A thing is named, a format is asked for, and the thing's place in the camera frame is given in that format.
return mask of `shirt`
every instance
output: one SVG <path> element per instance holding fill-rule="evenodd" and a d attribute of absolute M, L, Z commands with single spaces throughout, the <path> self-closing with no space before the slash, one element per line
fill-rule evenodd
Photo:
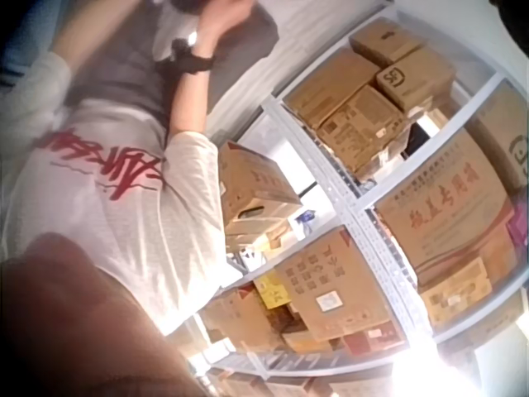
<path fill-rule="evenodd" d="M 70 80 L 68 65 L 49 53 L 0 99 L 2 259 L 59 233 L 167 335 L 220 286 L 217 148 L 196 132 L 166 146 L 149 114 L 100 100 L 81 103 L 54 131 Z"/>

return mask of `watch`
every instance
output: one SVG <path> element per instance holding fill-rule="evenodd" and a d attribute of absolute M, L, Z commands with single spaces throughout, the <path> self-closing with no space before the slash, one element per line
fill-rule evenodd
<path fill-rule="evenodd" d="M 176 39 L 171 44 L 171 56 L 169 59 L 179 72 L 196 74 L 213 68 L 215 57 L 201 58 L 193 55 L 191 49 L 192 47 L 189 46 L 185 39 Z"/>

